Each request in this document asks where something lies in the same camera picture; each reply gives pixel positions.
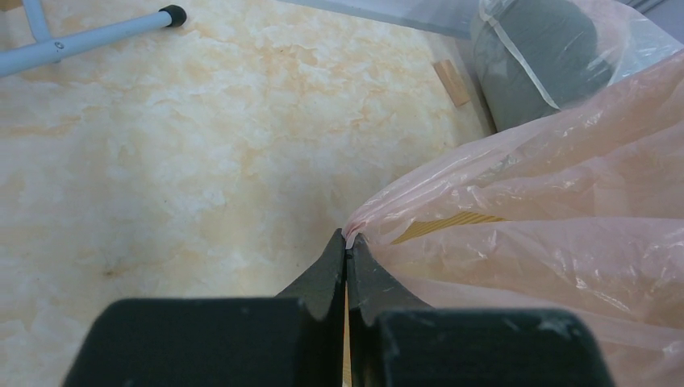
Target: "pink plastic bag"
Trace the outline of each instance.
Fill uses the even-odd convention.
[[[564,307],[594,332],[618,385],[681,387],[682,200],[678,54],[581,107],[408,173],[344,233],[363,233],[376,259],[431,305]],[[412,224],[462,213],[499,221],[402,237]]]

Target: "beige marble tile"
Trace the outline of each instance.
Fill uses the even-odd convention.
[[[55,35],[155,10],[43,3]],[[432,70],[460,63],[451,40],[270,0],[179,5],[181,29],[0,79],[7,385],[57,384],[117,299],[276,293],[364,200],[489,132]],[[4,48],[31,42],[23,9],[0,17]]]

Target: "small wooden piece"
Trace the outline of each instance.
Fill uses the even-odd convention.
[[[22,6],[22,0],[0,0],[0,10],[13,10]]]
[[[435,71],[455,107],[462,106],[470,101],[463,79],[458,75],[456,68],[453,67],[449,59],[435,63]]]

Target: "yellow strip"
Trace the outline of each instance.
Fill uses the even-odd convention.
[[[418,238],[419,236],[430,234],[433,231],[441,230],[451,226],[463,226],[466,224],[491,223],[491,222],[505,222],[506,219],[498,216],[476,214],[474,212],[461,212],[448,219],[433,220],[431,222],[413,222],[402,236],[392,242],[392,244],[399,244],[406,242],[409,239]]]

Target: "translucent plastic bag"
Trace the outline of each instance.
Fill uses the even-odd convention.
[[[434,306],[565,307],[618,385],[681,387],[682,200],[684,53],[408,173],[344,233]]]
[[[682,49],[615,0],[481,0],[471,35],[499,130],[575,107]]]

